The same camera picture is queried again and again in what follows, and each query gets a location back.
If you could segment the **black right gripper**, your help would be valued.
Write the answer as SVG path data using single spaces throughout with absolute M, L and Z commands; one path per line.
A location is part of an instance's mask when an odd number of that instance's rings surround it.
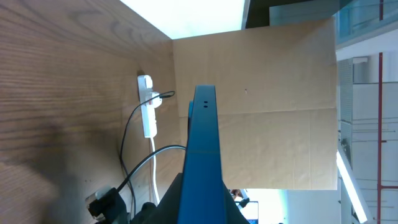
M 128 224 L 129 212 L 116 188 L 92 202 L 88 208 L 96 224 Z

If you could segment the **blue Galaxy smartphone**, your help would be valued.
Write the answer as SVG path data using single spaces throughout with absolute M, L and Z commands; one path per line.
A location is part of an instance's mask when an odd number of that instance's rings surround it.
M 188 110 L 188 138 L 178 223 L 226 223 L 216 90 L 198 85 Z

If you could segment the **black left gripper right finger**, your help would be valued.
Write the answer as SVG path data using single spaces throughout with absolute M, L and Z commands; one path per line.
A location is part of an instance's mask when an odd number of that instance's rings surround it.
M 249 222 L 245 219 L 242 213 L 239 211 L 239 208 L 235 204 L 229 190 L 226 186 L 224 188 L 224 204 L 226 210 L 226 223 L 227 224 L 249 224 Z

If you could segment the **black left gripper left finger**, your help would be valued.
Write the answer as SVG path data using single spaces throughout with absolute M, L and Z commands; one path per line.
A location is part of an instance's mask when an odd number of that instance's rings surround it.
M 146 223 L 177 224 L 180 207 L 182 173 L 178 173 L 162 197 L 158 206 L 150 213 Z

